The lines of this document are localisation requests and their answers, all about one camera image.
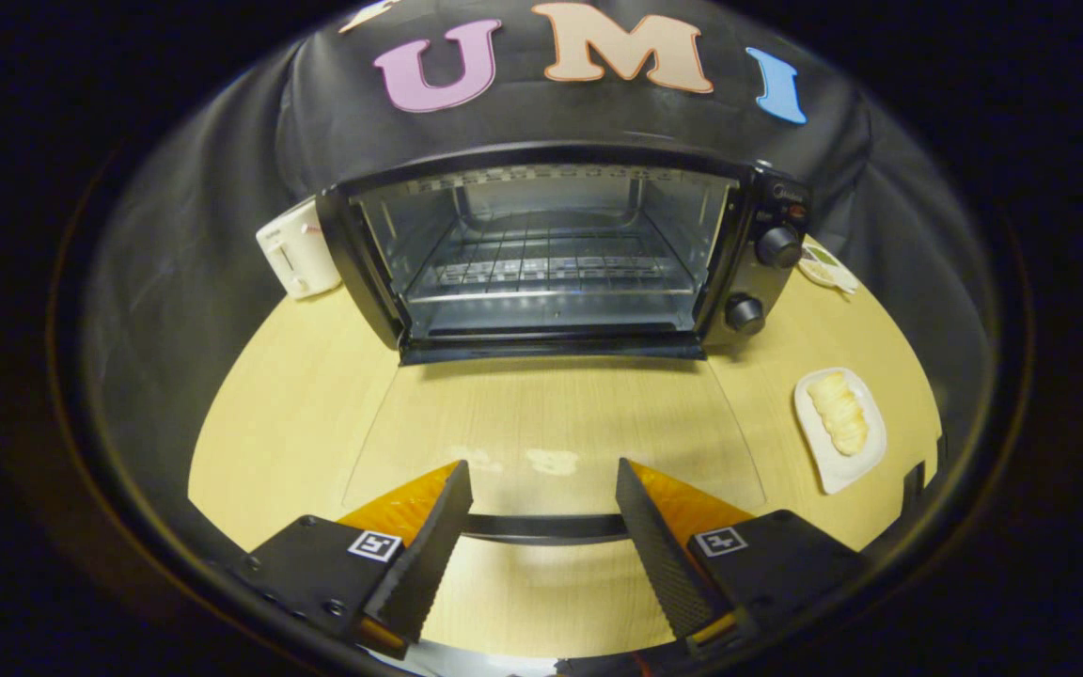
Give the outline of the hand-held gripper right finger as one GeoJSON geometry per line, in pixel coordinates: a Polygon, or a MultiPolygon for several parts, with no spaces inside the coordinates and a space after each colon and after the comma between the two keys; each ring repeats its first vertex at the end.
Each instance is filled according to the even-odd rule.
{"type": "Polygon", "coordinates": [[[777,634],[867,570],[800,515],[751,515],[635,460],[619,459],[616,504],[667,625],[692,652],[777,634]]]}

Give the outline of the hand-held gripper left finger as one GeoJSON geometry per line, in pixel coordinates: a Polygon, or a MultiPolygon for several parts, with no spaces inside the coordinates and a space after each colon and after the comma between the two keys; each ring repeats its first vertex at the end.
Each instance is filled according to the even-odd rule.
{"type": "Polygon", "coordinates": [[[329,638],[404,658],[472,504],[468,463],[443,465],[338,520],[301,515],[237,559],[236,577],[329,638]]]}

